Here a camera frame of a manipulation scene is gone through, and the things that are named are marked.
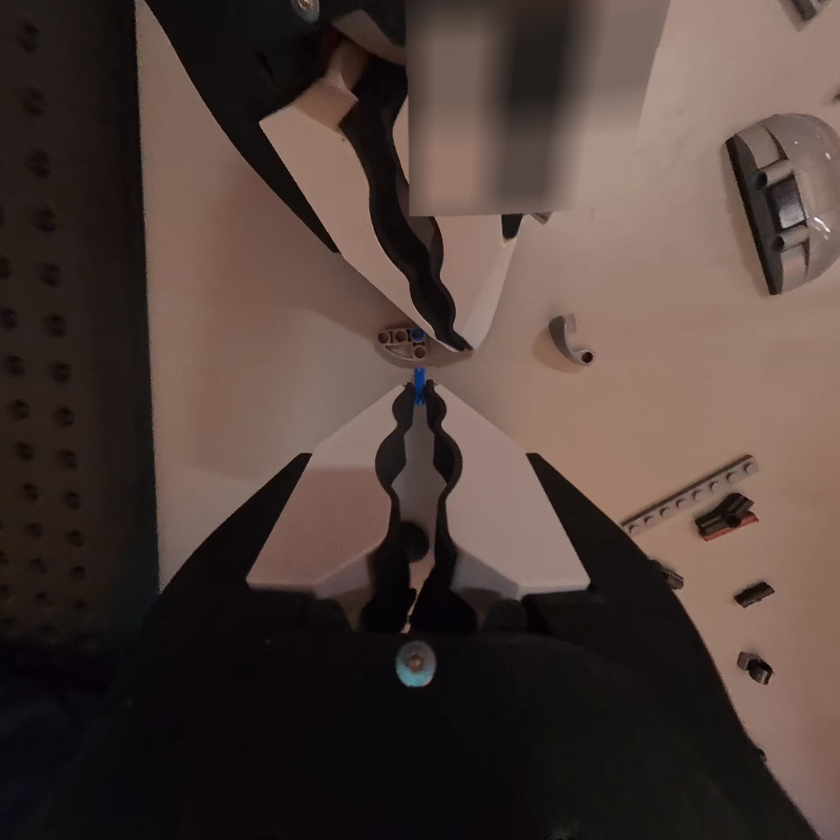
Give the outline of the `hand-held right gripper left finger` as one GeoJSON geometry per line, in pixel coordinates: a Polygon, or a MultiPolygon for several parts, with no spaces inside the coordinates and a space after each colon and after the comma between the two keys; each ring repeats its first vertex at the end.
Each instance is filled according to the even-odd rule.
{"type": "Polygon", "coordinates": [[[246,582],[360,604],[402,621],[414,594],[394,489],[414,386],[392,389],[315,448],[246,582]]]}

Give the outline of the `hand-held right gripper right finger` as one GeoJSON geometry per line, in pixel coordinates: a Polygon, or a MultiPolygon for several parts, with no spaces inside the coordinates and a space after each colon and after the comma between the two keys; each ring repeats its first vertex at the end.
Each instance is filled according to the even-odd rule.
{"type": "Polygon", "coordinates": [[[442,385],[425,384],[437,500],[429,594],[470,621],[495,600],[577,593],[591,585],[527,453],[442,385]]]}

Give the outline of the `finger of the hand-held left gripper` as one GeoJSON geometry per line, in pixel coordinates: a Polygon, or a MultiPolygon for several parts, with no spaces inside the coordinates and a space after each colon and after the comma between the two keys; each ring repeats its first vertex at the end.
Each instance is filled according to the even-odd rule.
{"type": "Polygon", "coordinates": [[[429,324],[444,346],[480,346],[497,312],[517,236],[500,216],[430,216],[429,324]]]}
{"type": "Polygon", "coordinates": [[[468,351],[442,279],[441,228],[410,213],[394,139],[406,97],[402,67],[369,65],[353,89],[321,79],[260,126],[342,258],[438,342],[468,351]]]}

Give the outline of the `grey lego pin connector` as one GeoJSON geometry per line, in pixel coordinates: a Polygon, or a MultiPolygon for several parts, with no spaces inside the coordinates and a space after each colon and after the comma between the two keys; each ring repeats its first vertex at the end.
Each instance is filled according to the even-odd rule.
{"type": "Polygon", "coordinates": [[[595,354],[589,348],[573,341],[576,333],[576,319],[573,313],[562,314],[549,323],[549,334],[556,349],[569,362],[583,367],[594,363],[595,354]]]}

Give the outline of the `small grey lego beam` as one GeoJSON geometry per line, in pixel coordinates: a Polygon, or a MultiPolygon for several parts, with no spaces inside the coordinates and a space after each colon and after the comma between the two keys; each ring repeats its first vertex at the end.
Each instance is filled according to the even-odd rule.
{"type": "Polygon", "coordinates": [[[398,324],[395,327],[382,329],[375,337],[374,350],[384,361],[406,370],[421,366],[442,367],[459,360],[457,351],[436,341],[426,332],[424,343],[412,343],[409,331],[414,328],[420,327],[412,324],[398,324]]]}

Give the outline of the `long grey lego plate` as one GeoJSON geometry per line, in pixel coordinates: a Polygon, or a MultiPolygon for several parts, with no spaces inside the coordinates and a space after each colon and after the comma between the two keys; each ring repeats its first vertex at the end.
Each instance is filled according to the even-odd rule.
{"type": "Polygon", "coordinates": [[[663,522],[731,495],[741,483],[755,476],[759,470],[760,463],[754,456],[741,456],[625,518],[620,526],[625,534],[635,539],[663,522]]]}

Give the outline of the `black and brown lego connector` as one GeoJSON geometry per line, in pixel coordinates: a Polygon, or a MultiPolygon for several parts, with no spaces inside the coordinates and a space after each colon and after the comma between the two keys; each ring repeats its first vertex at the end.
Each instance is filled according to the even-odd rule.
{"type": "Polygon", "coordinates": [[[760,520],[753,511],[753,501],[741,493],[733,492],[714,508],[695,519],[698,535],[705,542],[738,531],[760,520]]]}

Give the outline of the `grey curved lego panel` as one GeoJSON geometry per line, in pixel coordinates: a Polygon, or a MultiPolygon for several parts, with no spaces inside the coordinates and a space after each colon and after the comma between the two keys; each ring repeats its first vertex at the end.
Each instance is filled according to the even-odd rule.
{"type": "Polygon", "coordinates": [[[839,139],[806,113],[769,116],[726,150],[769,294],[817,279],[839,257],[839,139]]]}

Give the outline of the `black perforated board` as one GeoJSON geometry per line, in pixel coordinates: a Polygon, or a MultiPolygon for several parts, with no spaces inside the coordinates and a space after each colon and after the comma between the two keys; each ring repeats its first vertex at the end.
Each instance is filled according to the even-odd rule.
{"type": "Polygon", "coordinates": [[[2,639],[85,654],[159,583],[136,39],[1,3],[2,639]]]}

